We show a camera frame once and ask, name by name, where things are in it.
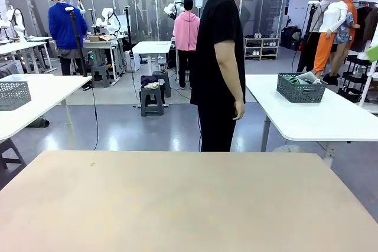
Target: blue jacket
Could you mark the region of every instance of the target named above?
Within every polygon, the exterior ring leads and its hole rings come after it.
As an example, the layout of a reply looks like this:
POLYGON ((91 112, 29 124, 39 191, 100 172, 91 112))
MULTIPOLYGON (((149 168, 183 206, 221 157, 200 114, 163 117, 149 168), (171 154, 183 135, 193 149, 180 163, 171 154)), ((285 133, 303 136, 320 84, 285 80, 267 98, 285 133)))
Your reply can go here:
MULTIPOLYGON (((65 10, 72 7, 71 4, 58 2, 48 10, 48 29, 56 41, 57 47, 62 50, 77 49, 75 30, 70 13, 65 10)), ((86 35, 88 26, 80 10, 74 7, 76 26, 80 35, 80 43, 83 46, 83 36, 86 35)))

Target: basket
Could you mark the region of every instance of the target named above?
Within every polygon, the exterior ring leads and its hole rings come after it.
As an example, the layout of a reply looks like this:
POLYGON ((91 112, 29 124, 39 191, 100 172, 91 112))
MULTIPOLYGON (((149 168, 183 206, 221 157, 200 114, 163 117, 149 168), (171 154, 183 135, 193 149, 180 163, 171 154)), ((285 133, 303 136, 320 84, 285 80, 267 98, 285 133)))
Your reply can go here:
POLYGON ((285 79, 302 73, 279 73, 277 91, 291 103, 319 103, 323 98, 326 82, 314 85, 295 85, 285 79))
POLYGON ((15 110, 30 100, 28 82, 0 82, 0 110, 15 110))

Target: black t-shirt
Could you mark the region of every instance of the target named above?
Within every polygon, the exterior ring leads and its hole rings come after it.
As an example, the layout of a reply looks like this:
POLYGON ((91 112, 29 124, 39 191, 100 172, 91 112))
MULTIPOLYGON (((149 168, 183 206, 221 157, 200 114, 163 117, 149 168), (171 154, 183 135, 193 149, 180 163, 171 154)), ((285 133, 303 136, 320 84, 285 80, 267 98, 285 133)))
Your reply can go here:
POLYGON ((197 38, 197 60, 191 67, 192 104, 214 106, 220 103, 234 114, 235 99, 221 74, 214 45, 223 41, 235 42, 235 56, 244 100, 246 76, 243 47, 243 28, 234 0, 208 0, 201 16, 197 38))

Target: table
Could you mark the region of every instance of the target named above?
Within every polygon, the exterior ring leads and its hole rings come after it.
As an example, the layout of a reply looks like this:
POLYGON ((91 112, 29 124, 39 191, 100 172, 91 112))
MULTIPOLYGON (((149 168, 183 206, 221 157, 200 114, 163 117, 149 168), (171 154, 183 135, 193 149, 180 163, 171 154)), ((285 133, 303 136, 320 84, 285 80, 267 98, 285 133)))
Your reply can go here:
POLYGON ((321 103, 290 103, 277 91, 278 75, 246 75, 246 85, 266 119, 261 151, 265 152, 271 122, 291 141, 327 142, 325 161, 332 164, 335 142, 378 141, 378 117, 329 89, 321 103))
POLYGON ((2 252, 378 247, 377 223, 308 153, 45 152, 0 204, 2 252))
POLYGON ((52 74, 14 74, 0 81, 27 81, 31 101, 11 112, 0 112, 0 140, 10 138, 36 118, 61 103, 66 110, 70 147, 76 148, 72 121, 66 98, 92 79, 91 76, 54 76, 52 74))
POLYGON ((0 45, 0 55, 7 55, 7 54, 14 54, 16 51, 20 51, 21 55, 25 58, 25 68, 28 71, 28 73, 31 73, 31 69, 29 64, 27 63, 27 53, 25 50, 28 50, 30 53, 31 60, 34 65, 34 71, 38 74, 38 66, 37 62, 34 57, 33 47, 37 47, 39 45, 45 45, 45 42, 28 42, 28 41, 22 41, 22 42, 12 42, 11 44, 4 44, 0 45))
POLYGON ((95 58, 97 58, 97 54, 96 54, 96 50, 110 50, 110 57, 111 57, 111 60, 112 60, 112 68, 113 68, 113 77, 114 77, 114 80, 113 80, 113 83, 111 84, 111 86, 113 86, 114 84, 116 84, 120 77, 118 76, 117 73, 119 74, 122 74, 124 73, 124 69, 122 68, 123 67, 123 60, 124 60, 124 56, 123 56, 123 52, 120 50, 120 40, 122 38, 117 38, 117 39, 114 39, 112 41, 89 41, 89 40, 84 40, 83 41, 83 48, 87 48, 88 50, 92 50, 93 53, 94 53, 94 56, 95 58), (112 50, 115 49, 116 52, 115 52, 115 56, 117 57, 117 66, 115 64, 115 59, 114 59, 114 56, 113 56, 113 52, 112 50))
POLYGON ((57 70, 57 68, 53 68, 53 66, 51 65, 50 56, 48 54, 47 47, 46 47, 46 42, 49 41, 49 40, 51 40, 51 39, 52 39, 52 37, 32 37, 32 38, 28 39, 29 42, 30 41, 31 42, 36 42, 36 41, 42 41, 42 42, 44 42, 45 53, 46 53, 48 65, 50 66, 50 68, 48 70, 46 70, 46 73, 52 72, 54 70, 57 70))
POLYGON ((171 48, 171 41, 141 41, 132 48, 134 54, 146 54, 148 63, 148 75, 152 75, 151 54, 167 54, 171 48))

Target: beige table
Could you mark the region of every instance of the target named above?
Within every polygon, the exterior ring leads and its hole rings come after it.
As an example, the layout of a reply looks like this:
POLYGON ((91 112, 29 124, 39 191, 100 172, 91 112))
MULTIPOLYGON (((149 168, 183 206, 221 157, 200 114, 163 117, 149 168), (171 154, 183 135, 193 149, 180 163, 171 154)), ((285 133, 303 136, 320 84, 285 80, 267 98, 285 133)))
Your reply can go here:
POLYGON ((313 154, 46 152, 0 191, 2 252, 371 252, 313 154))

